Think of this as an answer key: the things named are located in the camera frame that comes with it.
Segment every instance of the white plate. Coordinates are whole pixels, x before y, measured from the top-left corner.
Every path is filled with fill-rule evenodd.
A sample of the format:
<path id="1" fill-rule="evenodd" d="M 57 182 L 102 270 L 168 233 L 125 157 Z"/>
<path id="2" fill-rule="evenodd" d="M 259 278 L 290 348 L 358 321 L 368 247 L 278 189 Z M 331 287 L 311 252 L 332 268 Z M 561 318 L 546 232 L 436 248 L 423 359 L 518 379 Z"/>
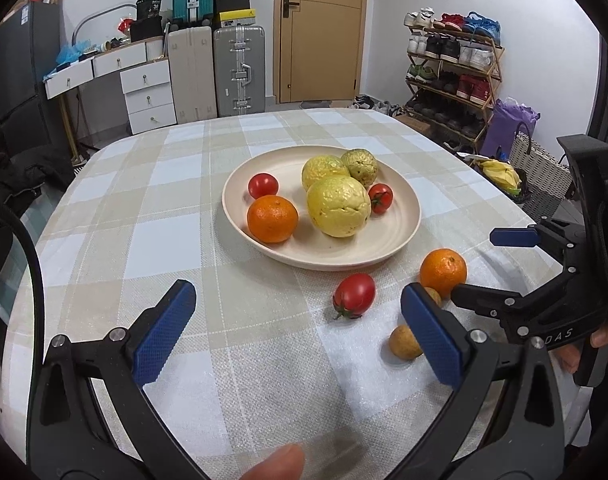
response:
<path id="1" fill-rule="evenodd" d="M 292 146 L 244 162 L 234 170 L 222 193 L 226 217 L 248 242 L 262 253 L 294 267 L 312 270 L 350 270 L 382 262 L 400 251 L 420 226 L 417 195 L 397 171 L 379 163 L 376 182 L 393 190 L 393 205 L 381 216 L 372 215 L 366 227 L 351 238 L 332 238 L 314 227 L 306 208 L 301 173 L 306 161 L 316 155 L 342 156 L 336 146 Z M 292 237 L 281 244 L 263 244 L 248 231 L 246 213 L 253 203 L 248 181 L 258 173 L 269 173 L 279 182 L 278 195 L 290 200 L 299 213 Z"/>

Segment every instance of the human hand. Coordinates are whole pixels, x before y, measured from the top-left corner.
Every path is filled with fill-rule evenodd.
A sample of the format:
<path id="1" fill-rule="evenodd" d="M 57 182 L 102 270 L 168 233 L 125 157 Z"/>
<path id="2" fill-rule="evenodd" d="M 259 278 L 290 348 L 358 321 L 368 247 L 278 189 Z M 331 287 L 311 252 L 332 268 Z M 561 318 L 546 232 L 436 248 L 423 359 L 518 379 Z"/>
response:
<path id="1" fill-rule="evenodd" d="M 602 348 L 608 345 L 608 324 L 591 335 L 591 346 Z M 580 365 L 581 353 L 575 345 L 566 345 L 554 351 L 564 370 L 574 374 Z"/>
<path id="2" fill-rule="evenodd" d="M 304 451 L 297 444 L 280 447 L 240 480 L 299 480 L 304 470 Z"/>

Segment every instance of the dresser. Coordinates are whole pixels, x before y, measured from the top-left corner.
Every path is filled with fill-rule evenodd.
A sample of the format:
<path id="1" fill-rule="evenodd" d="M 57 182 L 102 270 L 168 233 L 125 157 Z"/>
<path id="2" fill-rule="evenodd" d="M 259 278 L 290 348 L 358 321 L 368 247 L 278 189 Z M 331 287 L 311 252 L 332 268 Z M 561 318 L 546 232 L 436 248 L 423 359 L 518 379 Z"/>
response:
<path id="1" fill-rule="evenodd" d="M 133 135 L 177 124 L 168 59 L 120 73 Z"/>

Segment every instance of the white sneaker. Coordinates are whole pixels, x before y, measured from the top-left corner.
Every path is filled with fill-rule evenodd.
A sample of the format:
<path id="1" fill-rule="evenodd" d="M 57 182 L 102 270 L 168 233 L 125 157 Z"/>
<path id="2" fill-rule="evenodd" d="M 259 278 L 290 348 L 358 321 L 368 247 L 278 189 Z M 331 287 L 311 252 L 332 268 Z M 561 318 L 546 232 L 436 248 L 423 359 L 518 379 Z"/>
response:
<path id="1" fill-rule="evenodd" d="M 468 64 L 481 72 L 488 72 L 493 64 L 493 53 L 490 50 L 474 48 Z"/>
<path id="2" fill-rule="evenodd" d="M 431 7 L 424 7 L 415 18 L 415 27 L 431 28 L 433 27 L 433 16 L 435 12 Z"/>
<path id="3" fill-rule="evenodd" d="M 404 26 L 415 27 L 415 19 L 417 18 L 417 14 L 419 14 L 419 12 L 407 12 L 404 18 Z"/>
<path id="4" fill-rule="evenodd" d="M 411 36 L 411 41 L 408 43 L 408 49 L 406 50 L 409 54 L 417 54 L 419 45 L 419 36 Z"/>
<path id="5" fill-rule="evenodd" d="M 460 65 L 469 65 L 473 50 L 474 49 L 471 46 L 462 46 L 462 51 L 460 52 Z"/>
<path id="6" fill-rule="evenodd" d="M 418 42 L 417 54 L 424 56 L 426 54 L 426 36 L 420 36 Z"/>

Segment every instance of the cherry tomato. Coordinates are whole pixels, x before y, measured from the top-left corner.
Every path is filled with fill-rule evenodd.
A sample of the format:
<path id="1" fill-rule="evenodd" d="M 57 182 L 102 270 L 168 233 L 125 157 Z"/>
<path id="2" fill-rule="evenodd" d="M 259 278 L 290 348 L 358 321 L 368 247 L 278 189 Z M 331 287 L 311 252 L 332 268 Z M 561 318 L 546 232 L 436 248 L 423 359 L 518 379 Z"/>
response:
<path id="1" fill-rule="evenodd" d="M 369 196 L 370 206 L 377 215 L 385 213 L 393 203 L 393 190 L 386 184 L 375 184 L 369 189 Z"/>
<path id="2" fill-rule="evenodd" d="M 277 195 L 278 191 L 279 183 L 277 179 L 268 173 L 257 174 L 248 182 L 248 193 L 255 200 L 266 195 Z"/>
<path id="3" fill-rule="evenodd" d="M 375 282 L 368 274 L 353 274 L 347 277 L 333 294 L 333 306 L 339 319 L 358 319 L 373 304 Z"/>

